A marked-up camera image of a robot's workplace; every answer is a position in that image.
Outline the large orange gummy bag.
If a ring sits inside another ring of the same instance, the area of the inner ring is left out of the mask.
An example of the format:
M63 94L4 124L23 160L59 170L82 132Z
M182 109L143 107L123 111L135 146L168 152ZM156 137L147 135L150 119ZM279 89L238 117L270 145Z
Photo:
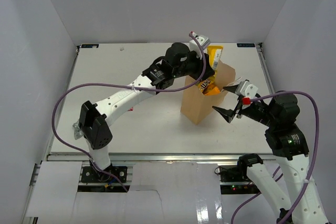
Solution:
M217 86L208 86L204 91L203 95L217 95L220 94L221 90Z

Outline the yellow snack bar wrapper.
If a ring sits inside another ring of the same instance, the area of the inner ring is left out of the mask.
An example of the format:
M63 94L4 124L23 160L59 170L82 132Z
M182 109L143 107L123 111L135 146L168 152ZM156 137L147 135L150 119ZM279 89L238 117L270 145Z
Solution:
M200 81L198 84L197 84L197 87L198 89L201 91L201 92L204 92L204 90L211 84L214 83L214 80L215 80L215 77L211 76L209 78L207 78L206 80L203 80L203 81Z

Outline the small yellow snack packet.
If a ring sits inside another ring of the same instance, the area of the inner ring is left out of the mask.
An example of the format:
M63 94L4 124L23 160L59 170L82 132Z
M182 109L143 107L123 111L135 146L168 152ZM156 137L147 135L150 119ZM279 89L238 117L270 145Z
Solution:
M218 45L209 45L207 47L207 54L209 56L209 64L211 68L216 71L218 67L218 63L222 56L224 47Z

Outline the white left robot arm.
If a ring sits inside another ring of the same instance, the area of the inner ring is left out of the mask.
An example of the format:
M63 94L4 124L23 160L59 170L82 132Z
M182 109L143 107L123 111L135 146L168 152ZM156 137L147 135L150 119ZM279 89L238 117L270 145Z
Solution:
M86 101L81 106L78 125L88 144L93 176L98 181L104 182L111 175L110 126L135 105L171 87L177 78L190 76L194 80L203 80L213 75L215 71L204 52L208 45L208 42L193 40L189 45L175 42L126 89L96 103Z

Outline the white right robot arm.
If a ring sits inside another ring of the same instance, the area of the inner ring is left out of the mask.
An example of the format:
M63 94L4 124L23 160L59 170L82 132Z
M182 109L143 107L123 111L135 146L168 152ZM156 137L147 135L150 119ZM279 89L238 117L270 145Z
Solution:
M266 170L258 154L245 154L238 159L237 175L253 182L277 217L276 223L329 223L324 212L312 172L317 158L320 120L313 97L302 91L278 91L260 96L258 88L249 80L225 91L237 95L233 110L213 107L228 123L245 116L267 127L265 138L279 165L287 187L284 192ZM297 95L308 98L315 115L313 153L296 124L300 113Z

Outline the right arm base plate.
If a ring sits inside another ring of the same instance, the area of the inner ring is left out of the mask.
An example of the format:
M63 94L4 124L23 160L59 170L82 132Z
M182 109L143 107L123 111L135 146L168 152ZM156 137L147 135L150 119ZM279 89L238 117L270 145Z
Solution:
M218 166L214 173L219 177L222 195L254 195L260 192L250 179L243 178L237 166Z

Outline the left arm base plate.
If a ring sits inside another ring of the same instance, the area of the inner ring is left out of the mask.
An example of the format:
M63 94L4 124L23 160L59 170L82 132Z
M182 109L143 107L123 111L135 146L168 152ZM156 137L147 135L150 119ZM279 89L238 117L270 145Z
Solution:
M107 173L113 174L121 183L127 181L128 168L126 166L111 166L107 169ZM82 183L118 183L118 181L106 173L97 171L92 166L84 166L80 178Z

